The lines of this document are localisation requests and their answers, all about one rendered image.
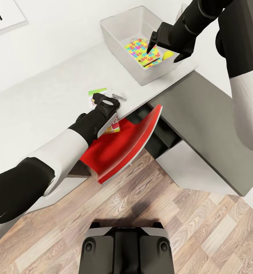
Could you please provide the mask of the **tennis ball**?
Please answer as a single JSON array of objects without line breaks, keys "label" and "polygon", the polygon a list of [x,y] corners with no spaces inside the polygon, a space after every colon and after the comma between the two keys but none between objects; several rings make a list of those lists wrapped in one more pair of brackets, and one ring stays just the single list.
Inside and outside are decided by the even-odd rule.
[{"label": "tennis ball", "polygon": [[166,51],[166,53],[163,55],[162,61],[169,58],[172,55],[174,55],[173,51]]}]

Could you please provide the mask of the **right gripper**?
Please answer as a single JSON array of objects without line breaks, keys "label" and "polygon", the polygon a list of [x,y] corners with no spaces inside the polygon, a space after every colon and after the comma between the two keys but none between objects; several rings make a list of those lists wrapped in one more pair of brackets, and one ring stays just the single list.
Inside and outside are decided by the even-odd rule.
[{"label": "right gripper", "polygon": [[162,22],[157,32],[152,32],[147,54],[157,45],[161,48],[179,53],[176,59],[174,59],[174,63],[177,63],[193,54],[196,37],[201,33],[202,31],[194,33],[188,29],[185,24],[184,11],[174,25]]}]

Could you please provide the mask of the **jigsaw puzzle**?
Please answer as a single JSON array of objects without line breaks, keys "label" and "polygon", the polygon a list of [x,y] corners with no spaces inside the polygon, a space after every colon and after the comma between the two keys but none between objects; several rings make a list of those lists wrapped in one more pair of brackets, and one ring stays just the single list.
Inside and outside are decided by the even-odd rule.
[{"label": "jigsaw puzzle", "polygon": [[144,65],[149,64],[157,58],[161,58],[160,54],[153,49],[150,51],[149,54],[147,54],[148,44],[143,42],[141,39],[138,39],[133,43],[128,44],[127,46],[125,46],[125,48],[143,67]]},{"label": "jigsaw puzzle", "polygon": [[[155,46],[153,47],[153,50],[155,50],[157,53],[159,53],[159,52],[158,52],[158,49],[157,49],[157,45],[155,45]],[[152,65],[157,64],[157,63],[159,63],[160,61],[161,61],[161,58],[157,58],[156,60],[150,62],[149,64],[144,65],[144,67],[145,67],[145,68],[151,67]]]}]

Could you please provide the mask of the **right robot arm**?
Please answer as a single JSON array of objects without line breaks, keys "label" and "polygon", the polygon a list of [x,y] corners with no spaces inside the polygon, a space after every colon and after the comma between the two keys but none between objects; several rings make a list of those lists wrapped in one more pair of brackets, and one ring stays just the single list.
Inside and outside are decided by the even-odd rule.
[{"label": "right robot arm", "polygon": [[253,0],[192,0],[183,3],[174,25],[153,31],[147,54],[157,45],[179,53],[174,63],[193,54],[196,37],[218,18],[215,46],[226,58],[240,141],[253,150]]}]

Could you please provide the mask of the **board game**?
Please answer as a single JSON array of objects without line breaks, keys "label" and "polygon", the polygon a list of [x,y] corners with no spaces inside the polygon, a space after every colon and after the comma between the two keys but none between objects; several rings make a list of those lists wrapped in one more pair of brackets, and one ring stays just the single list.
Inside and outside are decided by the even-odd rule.
[{"label": "board game", "polygon": [[[89,102],[89,112],[94,110],[95,107],[96,107],[96,104],[94,104],[94,99],[92,99],[93,94],[94,93],[101,93],[101,94],[105,95],[106,91],[107,91],[107,88],[87,91],[87,93],[88,93],[88,102]],[[103,134],[110,134],[110,133],[115,133],[115,132],[120,132],[118,117],[116,117],[115,121],[110,125],[110,127]]]},{"label": "board game", "polygon": [[[133,43],[134,41],[136,41],[136,40],[138,40],[138,39],[141,39],[143,42],[145,42],[146,44],[149,45],[149,41],[150,41],[150,40],[147,40],[147,39],[141,38],[141,37],[137,37],[137,36],[134,36],[133,39],[130,41],[130,43]],[[129,44],[130,44],[130,43],[129,43]]]}]

